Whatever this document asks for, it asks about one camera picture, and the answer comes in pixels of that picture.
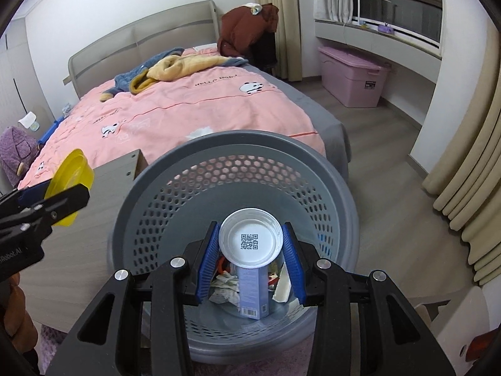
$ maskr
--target blue gripper pad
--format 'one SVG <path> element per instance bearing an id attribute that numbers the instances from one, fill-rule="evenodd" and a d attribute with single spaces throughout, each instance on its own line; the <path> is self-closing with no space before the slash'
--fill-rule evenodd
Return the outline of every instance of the blue gripper pad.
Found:
<path id="1" fill-rule="evenodd" d="M 212 235 L 210 236 L 209 245 L 205 252 L 204 259 L 200 265 L 199 270 L 199 284 L 196 289 L 196 298 L 199 303 L 209 295 L 210 282 L 214 276 L 214 270 L 217 264 L 217 258 L 219 257 L 219 230 L 221 225 L 219 223 L 214 226 Z"/>
<path id="2" fill-rule="evenodd" d="M 299 303 L 304 304 L 306 302 L 305 273 L 302 271 L 301 263 L 287 226 L 282 226 L 282 232 L 284 233 L 282 252 L 284 253 L 287 271 L 291 279 L 292 290 Z"/>

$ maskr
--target panda print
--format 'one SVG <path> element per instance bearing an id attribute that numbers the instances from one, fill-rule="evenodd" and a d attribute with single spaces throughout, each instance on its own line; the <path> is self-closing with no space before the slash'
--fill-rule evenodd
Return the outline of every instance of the panda print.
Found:
<path id="1" fill-rule="evenodd" d="M 115 123 L 113 126 L 106 126 L 101 129 L 101 132 L 103 133 L 103 138 L 106 138 L 108 134 L 110 133 L 115 133 L 115 130 L 118 127 L 118 123 Z"/>
<path id="2" fill-rule="evenodd" d="M 247 93 L 248 95 L 252 95 L 252 93 L 256 93 L 262 90 L 262 83 L 258 82 L 245 82 L 240 90 Z"/>

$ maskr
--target yellow bowl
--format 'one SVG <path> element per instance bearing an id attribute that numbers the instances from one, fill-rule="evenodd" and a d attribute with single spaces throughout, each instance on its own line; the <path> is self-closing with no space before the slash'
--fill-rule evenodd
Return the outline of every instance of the yellow bowl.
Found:
<path id="1" fill-rule="evenodd" d="M 77 184 L 83 184 L 91 189 L 94 182 L 94 171 L 89 166 L 87 158 L 80 149 L 73 150 L 59 166 L 45 192 L 44 199 L 57 195 Z M 77 212 L 69 215 L 54 226 L 70 226 L 76 219 Z"/>

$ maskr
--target wooden floor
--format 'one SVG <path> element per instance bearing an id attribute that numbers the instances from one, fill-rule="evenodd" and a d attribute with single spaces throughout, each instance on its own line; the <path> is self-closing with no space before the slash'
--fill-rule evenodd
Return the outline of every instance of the wooden floor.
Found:
<path id="1" fill-rule="evenodd" d="M 385 106 L 348 109 L 320 81 L 294 84 L 346 127 L 349 187 L 360 218 L 357 272 L 386 271 L 407 297 L 457 291 L 473 283 L 468 248 L 433 210 L 433 198 L 406 157 L 419 131 Z"/>

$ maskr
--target storage box lid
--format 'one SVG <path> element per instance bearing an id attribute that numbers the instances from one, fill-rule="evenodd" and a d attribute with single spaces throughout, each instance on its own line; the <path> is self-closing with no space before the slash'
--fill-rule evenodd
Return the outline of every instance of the storage box lid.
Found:
<path id="1" fill-rule="evenodd" d="M 338 60 L 348 66 L 361 67 L 363 69 L 371 69 L 374 71 L 381 71 L 387 69 L 385 66 L 379 65 L 377 62 L 365 59 L 361 56 L 354 55 L 351 52 L 344 50 L 337 50 L 335 48 L 329 48 L 327 46 L 320 46 L 318 50 L 335 60 Z"/>

